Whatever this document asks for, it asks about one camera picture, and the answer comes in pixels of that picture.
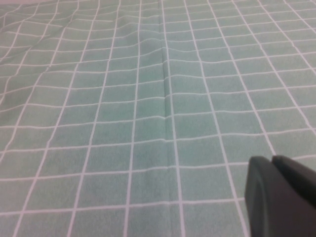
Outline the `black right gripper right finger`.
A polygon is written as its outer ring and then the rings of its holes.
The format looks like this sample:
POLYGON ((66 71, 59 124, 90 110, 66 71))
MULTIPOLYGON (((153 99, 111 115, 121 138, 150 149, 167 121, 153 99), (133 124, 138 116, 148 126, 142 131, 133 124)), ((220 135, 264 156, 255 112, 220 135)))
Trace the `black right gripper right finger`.
POLYGON ((316 172, 285 156, 273 156, 272 211, 298 214, 316 210, 316 172))

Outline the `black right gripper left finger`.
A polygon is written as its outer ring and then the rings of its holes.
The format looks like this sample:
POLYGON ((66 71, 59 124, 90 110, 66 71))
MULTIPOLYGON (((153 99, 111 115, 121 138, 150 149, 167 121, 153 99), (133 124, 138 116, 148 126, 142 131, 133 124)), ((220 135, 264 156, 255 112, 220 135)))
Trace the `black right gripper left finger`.
POLYGON ((272 211, 272 159, 251 157, 245 186, 245 204, 253 237, 314 237, 316 211, 275 214, 272 211))

